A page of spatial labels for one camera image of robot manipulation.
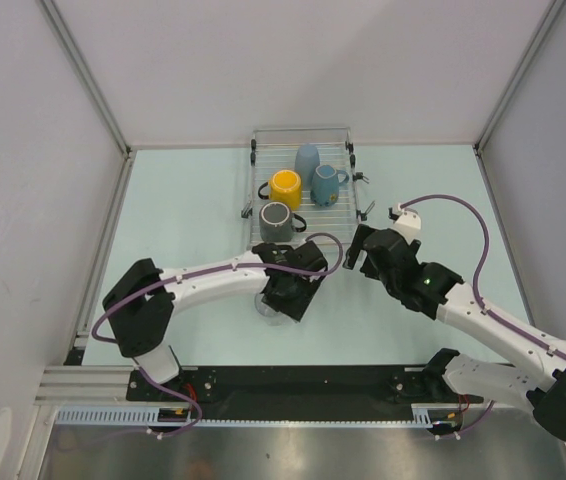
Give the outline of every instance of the blue cup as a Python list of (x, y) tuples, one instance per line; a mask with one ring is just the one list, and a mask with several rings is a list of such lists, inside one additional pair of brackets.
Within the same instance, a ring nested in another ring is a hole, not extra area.
[(312, 187), (314, 171), (320, 164), (319, 150), (314, 145), (306, 143), (298, 149), (294, 161), (294, 171), (301, 177), (301, 188), (309, 190)]
[[(339, 181), (339, 175), (345, 175)], [(345, 170), (336, 170), (331, 165), (321, 165), (314, 170), (310, 198), (319, 207), (334, 205), (339, 199), (339, 188), (350, 180)]]

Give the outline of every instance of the white table surface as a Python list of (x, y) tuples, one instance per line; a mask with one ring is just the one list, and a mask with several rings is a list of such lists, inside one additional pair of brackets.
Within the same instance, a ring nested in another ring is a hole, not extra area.
[[(472, 148), (385, 146), (355, 150), (361, 205), (376, 200), (368, 224), (390, 225), (387, 207), (430, 193), (474, 204), (490, 228), (491, 250), (481, 290), (527, 320), (523, 302)], [(189, 267), (243, 252), (248, 225), (239, 216), (247, 198), (249, 150), (144, 150), (136, 155), (99, 299), (140, 258), (159, 267)], [(460, 205), (430, 201), (421, 214), (421, 261), (436, 261), (471, 279), (482, 248), (474, 217)], [(333, 261), (335, 255), (327, 255)], [(183, 365), (422, 364), (440, 348), (502, 361), (467, 335), (407, 311), (380, 282), (339, 270), (325, 280), (300, 323), (270, 326), (252, 296), (226, 298), (172, 318), (166, 333)], [(102, 313), (99, 306), (94, 317)], [(102, 333), (111, 335), (107, 323)], [(114, 345), (90, 339), (84, 365), (127, 365)]]

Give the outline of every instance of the black mug handle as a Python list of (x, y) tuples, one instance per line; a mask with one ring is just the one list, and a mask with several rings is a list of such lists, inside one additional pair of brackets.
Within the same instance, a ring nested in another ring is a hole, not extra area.
[(295, 213), (294, 218), (303, 224), (302, 227), (295, 227), (294, 225), (292, 225), (292, 228), (294, 229), (295, 232), (304, 232), (305, 230), (307, 230), (307, 222), (302, 216), (297, 215)]
[(261, 200), (269, 200), (269, 199), (270, 199), (270, 196), (269, 196), (269, 195), (263, 195), (263, 194), (261, 193), (261, 190), (263, 190), (265, 187), (267, 187), (267, 183), (268, 183), (268, 182), (265, 182), (263, 185), (261, 185), (261, 186), (259, 187), (258, 191), (256, 192), (256, 194), (259, 196), (259, 198), (260, 198)]

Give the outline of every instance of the wire rack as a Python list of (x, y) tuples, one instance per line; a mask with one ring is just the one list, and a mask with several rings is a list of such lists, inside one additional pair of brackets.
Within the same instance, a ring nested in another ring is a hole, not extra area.
[[(360, 209), (354, 180), (355, 157), (351, 153), (350, 132), (345, 127), (257, 129), (252, 139), (251, 191), (248, 203), (242, 212), (249, 218), (248, 248), (262, 243), (259, 231), (259, 211), (268, 200), (257, 195), (260, 185), (267, 182), (279, 170), (294, 170), (294, 161), (299, 147), (305, 143), (315, 145), (319, 151), (321, 164), (332, 165), (345, 170), (350, 181), (341, 187), (338, 201), (331, 207), (317, 207), (310, 200), (310, 191), (303, 189), (301, 206), (295, 213), (307, 221), (307, 230), (297, 233), (291, 245), (298, 245), (312, 233), (327, 232), (336, 236), (344, 245), (352, 242), (356, 227), (360, 223)], [(327, 238), (317, 238), (319, 245), (330, 245)]]

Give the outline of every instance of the white wall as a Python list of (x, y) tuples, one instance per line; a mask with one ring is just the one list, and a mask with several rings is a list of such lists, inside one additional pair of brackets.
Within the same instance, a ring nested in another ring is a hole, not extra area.
[(0, 1), (0, 408), (14, 413), (5, 472), (43, 367), (65, 353), (120, 164), (34, 0)]
[(566, 338), (566, 9), (484, 159), (533, 316)]
[(132, 144), (472, 143), (549, 0), (58, 0)]

